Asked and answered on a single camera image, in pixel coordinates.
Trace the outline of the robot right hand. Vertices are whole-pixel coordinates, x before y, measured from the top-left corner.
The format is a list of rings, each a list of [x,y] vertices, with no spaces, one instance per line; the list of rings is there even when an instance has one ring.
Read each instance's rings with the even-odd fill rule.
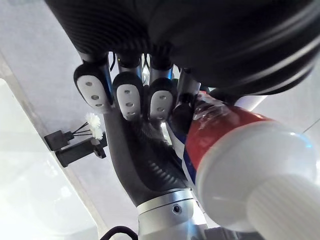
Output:
[[[103,116],[115,173],[135,206],[189,189],[182,161],[164,139],[159,125],[128,121],[118,110]]]

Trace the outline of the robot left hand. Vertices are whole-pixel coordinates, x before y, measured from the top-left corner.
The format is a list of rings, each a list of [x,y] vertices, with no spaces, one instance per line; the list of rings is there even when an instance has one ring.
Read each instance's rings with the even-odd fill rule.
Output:
[[[320,53],[317,0],[49,0],[76,50],[148,53],[230,95],[302,82]]]

